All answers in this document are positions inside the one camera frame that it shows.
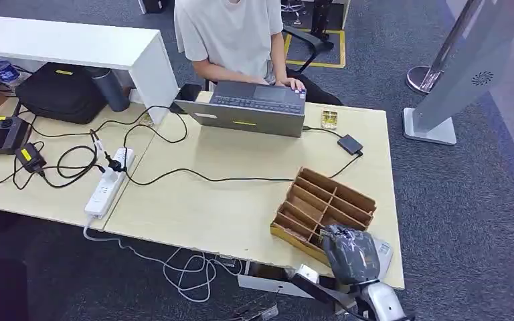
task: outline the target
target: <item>wooden compartment tray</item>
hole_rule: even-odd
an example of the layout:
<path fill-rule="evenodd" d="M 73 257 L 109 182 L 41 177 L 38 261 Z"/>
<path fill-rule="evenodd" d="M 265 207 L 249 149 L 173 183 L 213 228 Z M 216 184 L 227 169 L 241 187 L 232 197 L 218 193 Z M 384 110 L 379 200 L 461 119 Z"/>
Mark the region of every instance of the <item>wooden compartment tray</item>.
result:
<path fill-rule="evenodd" d="M 375 201 L 310 169 L 301 168 L 271 223 L 271 234 L 329 265 L 320 231 L 339 223 L 365 231 Z"/>

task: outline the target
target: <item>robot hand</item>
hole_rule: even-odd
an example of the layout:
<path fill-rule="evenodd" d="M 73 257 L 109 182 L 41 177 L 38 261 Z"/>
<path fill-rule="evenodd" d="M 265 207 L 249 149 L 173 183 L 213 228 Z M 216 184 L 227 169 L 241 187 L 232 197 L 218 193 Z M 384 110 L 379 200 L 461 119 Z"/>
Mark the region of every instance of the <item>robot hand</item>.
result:
<path fill-rule="evenodd" d="M 379 259 L 373 238 L 367 232 L 342 225 L 328 225 L 323 231 L 322 247 L 336 280 L 351 286 L 348 294 L 324 288 L 319 275 L 302 265 L 291 282 L 324 303 L 336 303 L 360 320 L 414 321 L 406 316 L 395 291 L 378 280 Z M 347 307 L 350 297 L 357 302 L 357 313 Z"/>

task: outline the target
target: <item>white power strip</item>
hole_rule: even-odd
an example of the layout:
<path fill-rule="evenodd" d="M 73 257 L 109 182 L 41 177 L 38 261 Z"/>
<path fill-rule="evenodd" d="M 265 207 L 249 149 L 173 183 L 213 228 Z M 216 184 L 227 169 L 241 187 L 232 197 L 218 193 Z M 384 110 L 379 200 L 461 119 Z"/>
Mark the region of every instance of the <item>white power strip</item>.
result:
<path fill-rule="evenodd" d="M 125 148 L 120 148 L 115 153 L 114 160 L 118 160 L 121 165 L 125 164 Z M 135 159 L 132 149 L 127 149 L 127 168 L 130 168 Z M 111 203 L 115 199 L 115 195 L 119 191 L 121 184 L 125 180 L 124 172 L 114 172 L 111 168 L 107 168 L 101 176 L 99 184 L 86 205 L 85 212 L 89 216 L 101 219 L 109 210 Z"/>

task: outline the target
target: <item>black case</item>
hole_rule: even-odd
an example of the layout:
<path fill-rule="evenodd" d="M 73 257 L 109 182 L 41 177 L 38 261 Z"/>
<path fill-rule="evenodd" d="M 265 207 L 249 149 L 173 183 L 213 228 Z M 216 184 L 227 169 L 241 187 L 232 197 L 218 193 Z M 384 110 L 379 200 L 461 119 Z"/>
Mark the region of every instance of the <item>black case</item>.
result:
<path fill-rule="evenodd" d="M 88 124 L 106 105 L 83 66 L 49 62 L 15 93 L 33 114 L 76 124 Z"/>

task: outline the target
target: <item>stand base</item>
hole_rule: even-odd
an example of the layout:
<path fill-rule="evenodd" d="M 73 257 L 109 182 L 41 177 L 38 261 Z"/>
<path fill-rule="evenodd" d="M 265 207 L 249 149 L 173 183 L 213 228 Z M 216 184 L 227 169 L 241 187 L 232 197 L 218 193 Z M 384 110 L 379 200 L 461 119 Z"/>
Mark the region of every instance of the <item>stand base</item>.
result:
<path fill-rule="evenodd" d="M 412 91 L 416 92 L 417 94 L 421 95 L 428 95 L 430 91 L 426 91 L 421 89 L 421 84 L 424 78 L 426 77 L 426 73 L 428 73 L 428 70 L 430 67 L 427 66 L 418 66 L 411 68 L 407 72 L 407 79 L 406 83 L 409 88 L 411 88 Z"/>
<path fill-rule="evenodd" d="M 415 132 L 413 126 L 413 111 L 414 108 L 403 109 L 403 126 L 406 138 L 414 140 L 423 140 L 425 142 L 434 142 L 436 144 L 455 145 L 456 133 L 452 118 L 440 123 L 437 127 L 429 130 L 428 132 Z"/>

